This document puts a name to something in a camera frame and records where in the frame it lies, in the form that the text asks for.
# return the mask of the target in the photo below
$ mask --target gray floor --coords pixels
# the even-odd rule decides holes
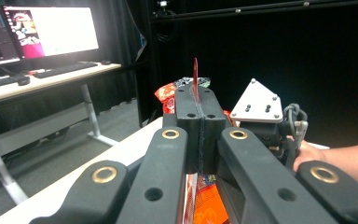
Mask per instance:
[[[101,134],[121,141],[140,129],[136,100],[114,106],[98,116]],[[87,137],[88,121],[74,125],[69,131],[41,146],[22,150],[7,160],[10,173],[31,197],[41,189],[75,170],[109,148]],[[0,183],[0,216],[14,207]]]

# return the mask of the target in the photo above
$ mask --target white desk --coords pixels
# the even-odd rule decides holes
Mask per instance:
[[[22,97],[23,95],[31,95],[34,92],[42,91],[46,88],[54,88],[63,84],[71,83],[84,79],[87,77],[97,76],[101,73],[108,72],[119,68],[120,64],[98,65],[91,68],[78,70],[53,77],[36,78],[31,77],[28,85],[19,86],[17,83],[5,85],[0,87],[0,101],[5,101],[11,97]],[[82,119],[89,118],[92,125],[93,132],[89,135],[99,141],[106,143],[109,146],[117,142],[104,137],[100,133],[97,118],[94,112],[94,107],[90,98],[87,84],[81,85],[84,102],[80,105],[73,106],[69,109],[63,110],[57,114],[40,119],[30,124],[24,125],[16,130],[0,134],[0,175],[2,176],[2,184],[7,190],[10,197],[15,203],[21,203],[28,197],[23,192],[17,182],[11,177],[1,156],[5,155],[17,148],[26,146],[33,141],[55,133],[65,127],[68,127]]]
[[[0,216],[0,223],[29,223],[36,217],[49,217],[55,214],[60,209],[69,189],[87,167],[94,162],[105,160],[119,161],[126,166],[130,165],[143,157],[155,131],[161,127],[162,118],[156,119],[140,131],[107,149],[101,155],[6,212]]]
[[[86,69],[82,69],[62,75],[57,75],[53,77],[45,77],[45,78],[30,77],[31,78],[30,83],[25,86],[19,86],[17,83],[11,83],[5,86],[1,86],[0,100],[24,93],[30,93],[32,91],[40,91],[47,87],[53,87],[60,84],[73,82],[85,77],[100,75],[103,72],[107,72],[119,67],[121,67],[120,64],[111,63],[109,65],[99,65],[99,66],[86,68]]]

